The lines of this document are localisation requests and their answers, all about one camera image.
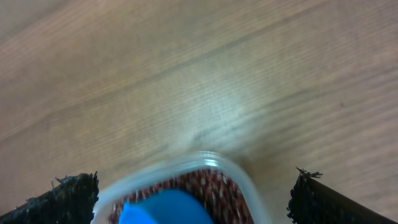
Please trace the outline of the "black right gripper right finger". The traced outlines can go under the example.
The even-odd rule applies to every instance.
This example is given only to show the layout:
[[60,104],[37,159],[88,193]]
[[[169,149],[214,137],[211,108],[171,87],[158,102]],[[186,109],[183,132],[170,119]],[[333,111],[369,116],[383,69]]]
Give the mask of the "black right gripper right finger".
[[287,216],[297,224],[395,224],[317,181],[322,174],[299,169]]

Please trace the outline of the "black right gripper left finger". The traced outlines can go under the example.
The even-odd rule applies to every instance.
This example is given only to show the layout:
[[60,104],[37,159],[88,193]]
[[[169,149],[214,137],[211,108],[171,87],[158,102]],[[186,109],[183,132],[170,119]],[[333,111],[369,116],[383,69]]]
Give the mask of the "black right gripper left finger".
[[97,173],[56,177],[55,180],[58,186],[1,215],[1,224],[90,224],[98,201]]

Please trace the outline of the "red beans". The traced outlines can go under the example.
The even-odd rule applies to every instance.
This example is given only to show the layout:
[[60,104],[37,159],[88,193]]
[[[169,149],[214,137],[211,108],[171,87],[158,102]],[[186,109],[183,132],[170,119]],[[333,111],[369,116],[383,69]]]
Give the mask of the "red beans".
[[215,223],[254,223],[241,189],[219,169],[199,169],[133,190],[113,205],[108,223],[119,222],[126,202],[148,201],[150,196],[168,189],[182,190],[196,198]]

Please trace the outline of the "blue plastic scoop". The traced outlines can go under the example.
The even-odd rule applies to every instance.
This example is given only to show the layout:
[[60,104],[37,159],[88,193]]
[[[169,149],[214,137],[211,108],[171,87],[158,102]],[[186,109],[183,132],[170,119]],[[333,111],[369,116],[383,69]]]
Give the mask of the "blue plastic scoop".
[[204,206],[177,189],[164,190],[137,202],[126,202],[119,224],[214,224]]

